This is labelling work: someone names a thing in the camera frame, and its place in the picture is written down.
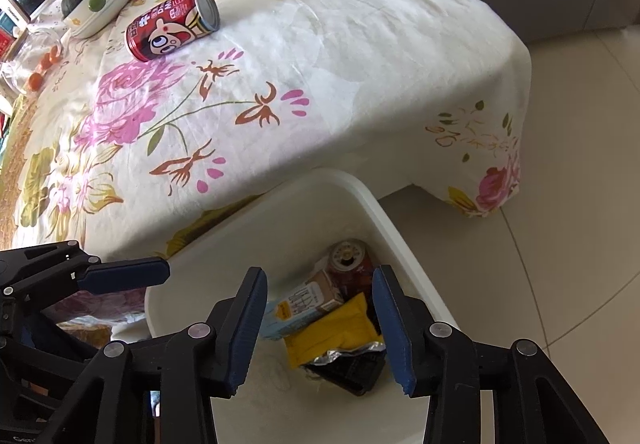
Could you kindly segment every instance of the tile floor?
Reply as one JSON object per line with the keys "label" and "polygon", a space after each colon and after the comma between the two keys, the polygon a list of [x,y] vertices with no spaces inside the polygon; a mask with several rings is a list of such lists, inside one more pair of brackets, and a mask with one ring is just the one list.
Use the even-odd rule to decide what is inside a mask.
{"label": "tile floor", "polygon": [[637,444],[640,27],[530,50],[520,194],[485,220],[418,188],[382,204],[471,338],[548,346],[611,444]]}

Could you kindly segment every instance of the screw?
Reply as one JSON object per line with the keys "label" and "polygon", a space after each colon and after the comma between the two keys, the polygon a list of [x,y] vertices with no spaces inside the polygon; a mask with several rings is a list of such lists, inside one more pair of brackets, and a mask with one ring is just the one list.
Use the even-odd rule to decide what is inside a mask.
{"label": "screw", "polygon": [[437,338],[448,338],[453,333],[453,329],[446,323],[434,323],[429,331]]}
{"label": "screw", "polygon": [[196,323],[191,325],[187,330],[190,338],[202,339],[206,338],[211,333],[211,328],[206,323]]}
{"label": "screw", "polygon": [[535,356],[538,353],[538,346],[528,339],[521,339],[516,343],[516,349],[523,356]]}
{"label": "screw", "polygon": [[124,352],[124,345],[119,341],[109,343],[107,346],[104,347],[104,354],[108,358],[117,358],[118,356],[121,356],[123,352]]}

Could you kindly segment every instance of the trash bin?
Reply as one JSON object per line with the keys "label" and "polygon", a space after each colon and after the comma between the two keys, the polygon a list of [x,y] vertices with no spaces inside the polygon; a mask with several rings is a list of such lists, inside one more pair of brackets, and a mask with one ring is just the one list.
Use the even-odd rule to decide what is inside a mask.
{"label": "trash bin", "polygon": [[[369,189],[355,177],[319,169],[282,184],[171,258],[172,274],[146,293],[154,337],[203,321],[235,295],[248,267],[262,267],[275,299],[302,283],[334,243],[357,238],[392,265],[405,293],[436,321],[456,326],[446,305]],[[231,400],[213,399],[221,444],[421,443],[428,400],[402,394],[387,366],[372,392],[354,397],[302,369],[282,341],[258,338],[246,382]]]}

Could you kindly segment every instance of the green circle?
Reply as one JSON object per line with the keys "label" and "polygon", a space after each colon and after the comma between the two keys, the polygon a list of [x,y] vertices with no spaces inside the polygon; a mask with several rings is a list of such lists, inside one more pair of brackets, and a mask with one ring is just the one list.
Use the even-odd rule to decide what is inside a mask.
{"label": "green circle", "polygon": [[89,0],[89,10],[91,12],[100,12],[107,4],[107,0]]}

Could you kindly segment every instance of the yellow wrapper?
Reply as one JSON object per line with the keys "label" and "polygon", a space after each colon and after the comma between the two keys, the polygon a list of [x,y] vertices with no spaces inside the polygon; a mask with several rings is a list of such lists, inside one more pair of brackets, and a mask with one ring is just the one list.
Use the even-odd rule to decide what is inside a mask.
{"label": "yellow wrapper", "polygon": [[307,328],[284,338],[289,364],[297,368],[329,350],[355,350],[382,336],[367,317],[367,300],[363,293],[327,314]]}

